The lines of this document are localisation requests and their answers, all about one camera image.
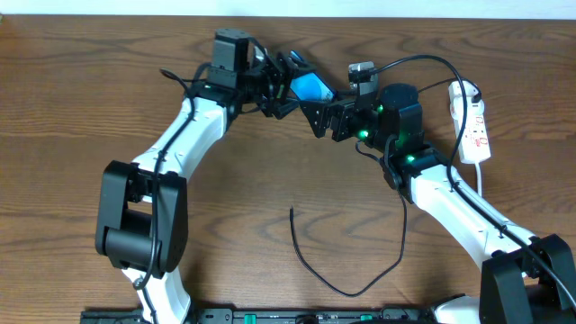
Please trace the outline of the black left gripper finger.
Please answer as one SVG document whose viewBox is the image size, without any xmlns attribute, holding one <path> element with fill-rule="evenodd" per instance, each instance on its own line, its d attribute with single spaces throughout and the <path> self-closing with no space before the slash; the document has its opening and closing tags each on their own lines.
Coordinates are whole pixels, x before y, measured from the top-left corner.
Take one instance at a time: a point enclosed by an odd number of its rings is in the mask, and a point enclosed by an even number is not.
<svg viewBox="0 0 576 324">
<path fill-rule="evenodd" d="M 296 99 L 287 99 L 285 102 L 275 103 L 273 109 L 273 116 L 277 120 L 281 120 L 298 107 L 299 107 L 299 101 Z"/>
<path fill-rule="evenodd" d="M 310 73 L 315 73 L 317 67 L 306 58 L 304 58 L 299 52 L 291 50 L 288 58 L 294 64 L 294 69 L 297 75 L 307 75 Z"/>
</svg>

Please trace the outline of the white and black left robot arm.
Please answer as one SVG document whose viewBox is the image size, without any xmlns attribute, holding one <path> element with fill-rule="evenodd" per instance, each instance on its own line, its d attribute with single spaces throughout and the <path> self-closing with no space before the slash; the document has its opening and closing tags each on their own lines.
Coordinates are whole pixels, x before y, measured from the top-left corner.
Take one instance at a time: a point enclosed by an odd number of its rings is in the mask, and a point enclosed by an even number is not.
<svg viewBox="0 0 576 324">
<path fill-rule="evenodd" d="M 257 49 L 217 53 L 183 79 L 181 109 L 160 138 L 130 163 L 103 171 L 95 249 L 129 278 L 141 310 L 113 315 L 117 323 L 184 323 L 193 306 L 178 265 L 188 240 L 187 183 L 210 147 L 243 113 L 244 104 L 282 119 L 297 107 L 294 80 L 316 68 L 293 52 L 272 58 Z"/>
</svg>

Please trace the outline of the blue smartphone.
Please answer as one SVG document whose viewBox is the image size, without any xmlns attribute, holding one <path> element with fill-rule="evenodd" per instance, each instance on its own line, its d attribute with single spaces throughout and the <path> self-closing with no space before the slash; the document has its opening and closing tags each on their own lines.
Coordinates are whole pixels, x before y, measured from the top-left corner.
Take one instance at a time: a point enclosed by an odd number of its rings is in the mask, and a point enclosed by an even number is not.
<svg viewBox="0 0 576 324">
<path fill-rule="evenodd" d="M 315 73 L 295 75 L 290 83 L 290 89 L 300 101 L 331 102 L 335 99 L 335 91 Z"/>
</svg>

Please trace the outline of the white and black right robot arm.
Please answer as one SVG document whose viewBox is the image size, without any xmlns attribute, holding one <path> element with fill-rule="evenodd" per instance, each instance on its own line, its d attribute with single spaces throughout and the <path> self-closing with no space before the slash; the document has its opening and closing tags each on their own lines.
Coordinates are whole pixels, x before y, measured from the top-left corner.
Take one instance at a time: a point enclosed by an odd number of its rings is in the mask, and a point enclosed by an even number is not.
<svg viewBox="0 0 576 324">
<path fill-rule="evenodd" d="M 575 265 L 567 243 L 539 238 L 475 192 L 437 149 L 424 141 L 419 91 L 387 85 L 338 100 L 320 81 L 292 85 L 317 137 L 356 137 L 382 152 L 377 161 L 404 203 L 433 216 L 481 271 L 481 294 L 451 297 L 422 311 L 435 323 L 573 323 Z"/>
</svg>

